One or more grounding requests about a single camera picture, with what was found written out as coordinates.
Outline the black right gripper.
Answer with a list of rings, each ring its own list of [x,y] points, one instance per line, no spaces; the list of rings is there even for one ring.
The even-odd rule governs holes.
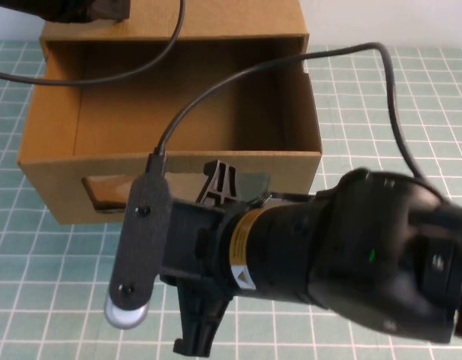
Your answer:
[[[175,340],[173,352],[189,357],[210,356],[230,296],[262,295],[239,287],[229,261],[237,223],[250,210],[261,208],[262,202],[236,202],[234,166],[213,160],[205,164],[203,173],[207,180],[196,203],[173,203],[160,270],[161,280],[178,291],[182,336]]]

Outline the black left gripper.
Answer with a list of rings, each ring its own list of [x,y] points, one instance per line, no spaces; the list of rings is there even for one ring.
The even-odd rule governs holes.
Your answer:
[[[87,7],[87,21],[113,20],[122,21],[130,16],[130,0],[94,0]]]

